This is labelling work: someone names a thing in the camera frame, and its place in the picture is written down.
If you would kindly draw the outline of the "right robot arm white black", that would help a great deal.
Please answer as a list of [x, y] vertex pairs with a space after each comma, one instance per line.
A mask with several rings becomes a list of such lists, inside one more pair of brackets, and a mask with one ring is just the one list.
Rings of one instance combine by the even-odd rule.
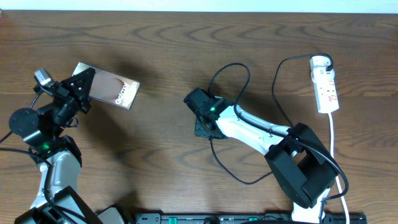
[[337, 170], [315, 133], [299, 123], [293, 128], [264, 121], [233, 101], [201, 88], [183, 101], [196, 116], [195, 135], [237, 139], [261, 153], [284, 193], [294, 203], [292, 219], [318, 223], [325, 214], [321, 200], [335, 183]]

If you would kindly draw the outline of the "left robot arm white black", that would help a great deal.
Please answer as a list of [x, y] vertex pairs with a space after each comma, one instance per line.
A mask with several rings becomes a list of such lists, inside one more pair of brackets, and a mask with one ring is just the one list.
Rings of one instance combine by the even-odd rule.
[[37, 109], [21, 108], [11, 115], [10, 132], [28, 145], [25, 154], [42, 174], [34, 202], [16, 223], [128, 223], [117, 206], [95, 213], [78, 195], [81, 152], [73, 138], [62, 134], [64, 129], [78, 126], [78, 112], [90, 110], [89, 92], [95, 73], [94, 68], [87, 68], [56, 82], [41, 68], [35, 72], [35, 94], [40, 97], [46, 93], [53, 101]]

